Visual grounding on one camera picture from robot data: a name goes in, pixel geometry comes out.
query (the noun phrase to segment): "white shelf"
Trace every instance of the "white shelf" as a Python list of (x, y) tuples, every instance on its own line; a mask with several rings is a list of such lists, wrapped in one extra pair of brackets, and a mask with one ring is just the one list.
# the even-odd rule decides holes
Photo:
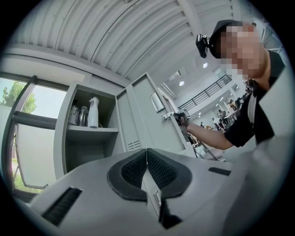
[(112, 134), (118, 133), (116, 128), (90, 128), (84, 126), (68, 125), (66, 140), (84, 144), (103, 144)]

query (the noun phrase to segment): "window frame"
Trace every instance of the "window frame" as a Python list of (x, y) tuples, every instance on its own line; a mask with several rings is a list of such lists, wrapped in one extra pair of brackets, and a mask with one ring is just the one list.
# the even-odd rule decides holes
[[(11, 147), (13, 145), (14, 134), (16, 131), (15, 127), (17, 124), (24, 124), (28, 126), (42, 128), (42, 129), (55, 130), (57, 119), (37, 116), (32, 114), (26, 114), (21, 112), (21, 110), (28, 96), (31, 94), (31, 92), (33, 91), (36, 85), (41, 85), (44, 87), (63, 90), (63, 91), (67, 91), (69, 86), (56, 83), (56, 82), (39, 79), (37, 78), (37, 76), (27, 77), (22, 75), (0, 72), (0, 77), (14, 80), (14, 81), (26, 82), (25, 87), (20, 92), (20, 94), (18, 95), (18, 97), (16, 98), (16, 101), (14, 102), (12, 106), (12, 109), (9, 113), (9, 116), (5, 125), (3, 140), (2, 140), (2, 149), (1, 149), (1, 169), (2, 169), (3, 180), (6, 183), (12, 195), (22, 199), (25, 202), (29, 202), (37, 194), (14, 188), (13, 181), (14, 181), (15, 173), (13, 173), (11, 169), (11, 165), (12, 165), (12, 148)], [(26, 187), (40, 189), (40, 188), (36, 188), (35, 186), (26, 185), (22, 176), (21, 166), (18, 166), (18, 168), (21, 173), (22, 181)]]

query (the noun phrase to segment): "tree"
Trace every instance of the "tree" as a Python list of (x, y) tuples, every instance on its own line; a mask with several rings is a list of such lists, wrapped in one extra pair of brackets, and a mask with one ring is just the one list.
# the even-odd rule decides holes
[[(24, 86), (25, 84), (20, 83), (18, 81), (14, 81), (9, 92), (7, 91), (7, 87), (5, 87), (3, 89), (2, 102), (0, 102), (0, 105), (12, 107), (18, 95), (23, 90)], [(30, 93), (29, 97), (24, 103), (22, 112), (31, 114), (37, 108), (37, 105), (35, 104), (35, 102), (36, 102), (35, 95), (33, 93)]]

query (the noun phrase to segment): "corrugated ceiling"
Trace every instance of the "corrugated ceiling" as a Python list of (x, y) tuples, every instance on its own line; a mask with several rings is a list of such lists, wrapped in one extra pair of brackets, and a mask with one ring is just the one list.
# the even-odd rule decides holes
[[(204, 33), (210, 34), (218, 20), (233, 18), (230, 0), (192, 3)], [(192, 40), (177, 0), (45, 0), (11, 42), (70, 53), (134, 80), (176, 57)]]

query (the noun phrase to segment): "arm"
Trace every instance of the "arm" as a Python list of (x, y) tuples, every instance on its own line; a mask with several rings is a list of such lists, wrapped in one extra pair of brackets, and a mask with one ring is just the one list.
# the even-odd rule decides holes
[(213, 148), (226, 150), (233, 146), (223, 133), (215, 130), (207, 130), (196, 124), (188, 124), (187, 131)]

